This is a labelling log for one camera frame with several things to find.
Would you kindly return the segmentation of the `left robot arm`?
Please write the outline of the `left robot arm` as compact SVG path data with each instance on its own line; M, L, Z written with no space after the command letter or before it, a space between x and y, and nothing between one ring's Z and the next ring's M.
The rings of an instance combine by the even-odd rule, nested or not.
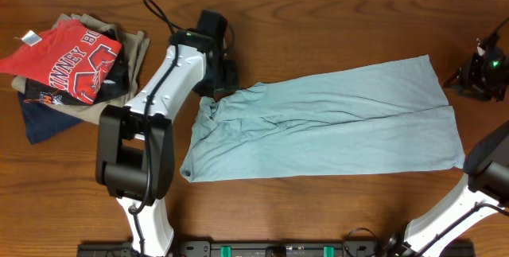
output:
M124 106L107 106L99 119L95 179L126 213L129 243L80 245L79 256L166 256L174 231L165 195L175 170L173 122L190 92L213 98L239 87L227 58L227 19L203 10L194 29L169 39L166 57L148 84Z

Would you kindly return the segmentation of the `light blue t-shirt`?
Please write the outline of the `light blue t-shirt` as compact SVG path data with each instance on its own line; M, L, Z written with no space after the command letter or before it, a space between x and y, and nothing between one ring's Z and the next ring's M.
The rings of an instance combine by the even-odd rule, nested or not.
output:
M461 167L455 113L427 56L258 83L200 101L190 182Z

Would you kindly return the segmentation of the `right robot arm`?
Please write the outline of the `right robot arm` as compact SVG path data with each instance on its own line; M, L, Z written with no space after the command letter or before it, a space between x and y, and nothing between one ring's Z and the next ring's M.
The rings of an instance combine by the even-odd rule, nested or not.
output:
M495 30L478 40L470 61L444 85L453 83L477 99L502 101L508 89L508 55ZM508 215L508 123L481 139L466 157L458 184L432 209L408 223L377 248L376 256L474 256L470 243L452 242L495 213Z

